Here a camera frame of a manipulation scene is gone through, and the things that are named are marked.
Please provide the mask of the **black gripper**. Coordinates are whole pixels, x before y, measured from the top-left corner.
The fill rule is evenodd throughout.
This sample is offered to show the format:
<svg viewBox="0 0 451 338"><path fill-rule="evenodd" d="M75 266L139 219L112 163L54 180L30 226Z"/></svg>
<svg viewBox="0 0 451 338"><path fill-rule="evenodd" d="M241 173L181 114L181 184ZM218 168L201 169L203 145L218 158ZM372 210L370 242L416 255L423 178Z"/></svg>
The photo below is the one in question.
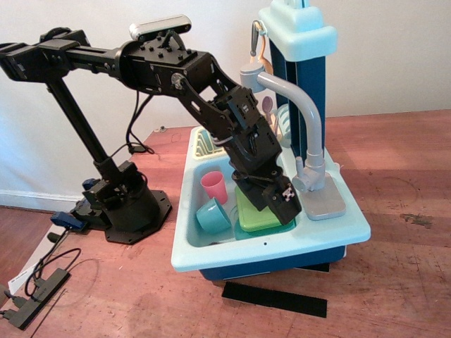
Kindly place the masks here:
<svg viewBox="0 0 451 338"><path fill-rule="evenodd" d="M281 147L263 118L247 128L225 120L225 150L234 168L232 179L252 205L273 212L282 225L302 211L297 192L276 160Z"/></svg>

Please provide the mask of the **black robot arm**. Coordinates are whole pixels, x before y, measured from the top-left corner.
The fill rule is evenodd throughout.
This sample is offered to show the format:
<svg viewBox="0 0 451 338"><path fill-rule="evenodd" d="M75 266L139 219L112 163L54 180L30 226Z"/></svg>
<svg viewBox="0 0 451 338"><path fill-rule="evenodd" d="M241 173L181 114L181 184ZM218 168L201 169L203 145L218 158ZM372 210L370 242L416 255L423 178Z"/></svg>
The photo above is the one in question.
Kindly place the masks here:
<svg viewBox="0 0 451 338"><path fill-rule="evenodd" d="M149 98L176 98L224 147L233 181L258 210L270 209L283 225L302 210L276 163L280 144L251 90L231 80L211 54L185 48L176 30L98 49L82 30L59 27L33 45L2 44L1 68L12 80L45 84L81 138L101 179L85 190L71 219L103 230L110 242L134 244L159 231L171 203L163 191L148 188L134 163L116 165L106 154L63 81L76 69L106 73Z"/></svg>

